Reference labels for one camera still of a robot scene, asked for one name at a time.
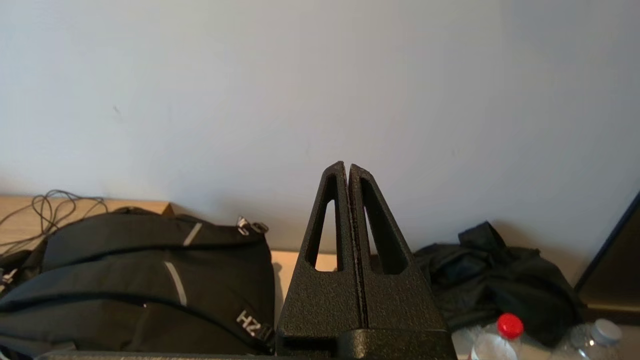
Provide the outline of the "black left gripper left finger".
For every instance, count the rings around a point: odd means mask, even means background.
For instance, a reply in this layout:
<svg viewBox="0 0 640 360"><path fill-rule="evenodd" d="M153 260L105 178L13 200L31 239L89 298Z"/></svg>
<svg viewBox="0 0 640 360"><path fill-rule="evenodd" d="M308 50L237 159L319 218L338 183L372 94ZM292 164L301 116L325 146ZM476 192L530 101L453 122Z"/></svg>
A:
<svg viewBox="0 0 640 360"><path fill-rule="evenodd" d="M334 205L336 271L316 269L329 203ZM354 244L345 163L320 177L276 330L276 355L327 359L339 354L339 338L362 326L359 256Z"/></svg>

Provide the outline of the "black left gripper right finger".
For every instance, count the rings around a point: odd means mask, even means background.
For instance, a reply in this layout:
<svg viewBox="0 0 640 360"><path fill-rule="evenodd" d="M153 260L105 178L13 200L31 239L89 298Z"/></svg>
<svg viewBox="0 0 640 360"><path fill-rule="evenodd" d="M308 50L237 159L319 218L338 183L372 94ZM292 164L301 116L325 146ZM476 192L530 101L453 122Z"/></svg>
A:
<svg viewBox="0 0 640 360"><path fill-rule="evenodd" d="M381 189L373 174L356 164L349 170L349 198L362 324L389 335L396 346L452 346L448 326Z"/></svg>

